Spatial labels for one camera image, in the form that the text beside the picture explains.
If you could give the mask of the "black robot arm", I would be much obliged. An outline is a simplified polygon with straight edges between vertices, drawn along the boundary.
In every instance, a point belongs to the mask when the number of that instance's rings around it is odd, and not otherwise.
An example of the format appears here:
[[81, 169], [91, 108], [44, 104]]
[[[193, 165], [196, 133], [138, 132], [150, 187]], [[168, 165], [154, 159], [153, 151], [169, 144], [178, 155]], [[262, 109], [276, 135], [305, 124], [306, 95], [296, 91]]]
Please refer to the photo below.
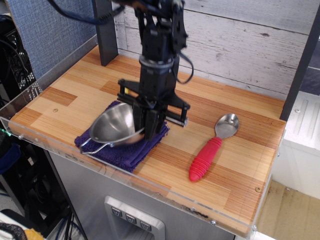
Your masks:
[[183, 0], [118, 0], [134, 9], [142, 54], [139, 82], [119, 80], [118, 100], [132, 106], [136, 131], [150, 141], [168, 119], [184, 126], [190, 105], [175, 93], [182, 49], [187, 46]]

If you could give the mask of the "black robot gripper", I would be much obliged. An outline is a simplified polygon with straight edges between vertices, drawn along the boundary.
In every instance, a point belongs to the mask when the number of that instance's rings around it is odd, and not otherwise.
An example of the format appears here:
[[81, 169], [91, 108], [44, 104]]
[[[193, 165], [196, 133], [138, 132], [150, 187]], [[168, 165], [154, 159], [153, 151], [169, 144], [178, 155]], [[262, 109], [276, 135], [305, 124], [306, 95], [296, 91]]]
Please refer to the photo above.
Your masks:
[[164, 120], [180, 126], [188, 123], [190, 105], [175, 93], [180, 61], [139, 60], [139, 82], [121, 79], [118, 99], [132, 106], [135, 131], [145, 129], [145, 139], [151, 141], [162, 129]]

